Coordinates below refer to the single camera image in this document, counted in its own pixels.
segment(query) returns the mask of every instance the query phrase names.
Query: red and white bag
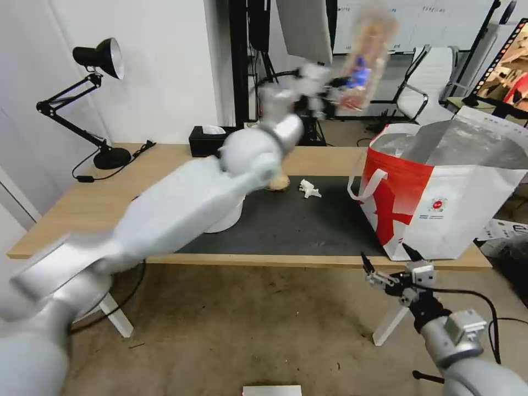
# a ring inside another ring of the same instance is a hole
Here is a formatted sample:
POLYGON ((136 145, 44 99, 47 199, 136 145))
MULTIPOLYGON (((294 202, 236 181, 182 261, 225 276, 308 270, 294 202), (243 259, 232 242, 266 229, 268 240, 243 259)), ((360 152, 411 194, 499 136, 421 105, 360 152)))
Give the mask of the red and white bag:
MULTIPOLYGON (((528 153, 528 131, 492 115, 463 108, 458 119, 513 140, 528 153)), ((391 260, 408 260, 402 242, 425 259, 456 259, 483 230, 525 176, 527 169, 479 165, 431 166, 376 151, 388 134, 416 135, 420 127, 393 124, 367 149, 359 202, 391 260)))

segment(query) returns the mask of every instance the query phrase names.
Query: printed logo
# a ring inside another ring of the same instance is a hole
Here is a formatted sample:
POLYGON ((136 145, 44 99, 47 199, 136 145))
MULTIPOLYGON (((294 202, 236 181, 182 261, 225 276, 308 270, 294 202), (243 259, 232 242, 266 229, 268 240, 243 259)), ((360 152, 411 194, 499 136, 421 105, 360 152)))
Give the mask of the printed logo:
POLYGON ((431 201, 430 212, 443 212, 447 203, 447 198, 435 198, 431 201))

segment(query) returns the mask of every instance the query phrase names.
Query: white chair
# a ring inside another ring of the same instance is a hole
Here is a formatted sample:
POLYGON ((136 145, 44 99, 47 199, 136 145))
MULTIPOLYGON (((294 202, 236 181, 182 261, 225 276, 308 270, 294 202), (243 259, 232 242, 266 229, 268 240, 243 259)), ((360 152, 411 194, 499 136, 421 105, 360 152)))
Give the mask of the white chair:
POLYGON ((419 125, 452 119, 454 114, 438 101, 446 86, 461 86, 450 82, 456 60, 456 48, 416 48, 411 66, 396 93, 398 109, 419 125))

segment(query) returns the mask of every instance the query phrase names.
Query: desk lamp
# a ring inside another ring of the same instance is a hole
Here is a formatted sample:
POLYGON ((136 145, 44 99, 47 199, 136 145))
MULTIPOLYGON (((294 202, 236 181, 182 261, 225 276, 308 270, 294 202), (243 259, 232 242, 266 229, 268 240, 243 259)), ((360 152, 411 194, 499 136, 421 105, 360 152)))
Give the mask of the desk lamp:
POLYGON ((84 66, 86 71, 90 72, 90 74, 55 96, 37 103, 37 110, 39 113, 50 117, 60 125, 68 128, 72 132, 99 147, 99 153, 93 158, 93 164, 96 168, 120 168, 128 164, 131 160, 131 155, 127 150, 120 147, 110 147, 106 143, 106 139, 95 136, 90 132, 79 128, 57 114, 58 110, 64 106, 76 101, 86 94, 89 94, 91 91, 101 86, 101 79, 103 76, 97 72, 96 68, 100 68, 116 79, 123 79, 124 65, 119 44, 116 39, 111 37, 101 41, 101 43, 95 48, 75 47, 73 49, 73 58, 78 64, 84 66), (74 96, 64 97, 65 94, 84 83, 91 83, 92 86, 74 96))

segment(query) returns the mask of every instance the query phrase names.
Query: whiteboard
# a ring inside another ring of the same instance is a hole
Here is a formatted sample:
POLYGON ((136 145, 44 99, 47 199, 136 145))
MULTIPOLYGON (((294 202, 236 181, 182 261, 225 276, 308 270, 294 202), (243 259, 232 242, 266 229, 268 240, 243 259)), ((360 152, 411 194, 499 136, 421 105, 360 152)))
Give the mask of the whiteboard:
MULTIPOLYGON (((399 29, 390 51, 456 46, 469 50, 494 0, 386 0, 399 29)), ((338 0, 334 54, 349 53, 362 0, 338 0)))

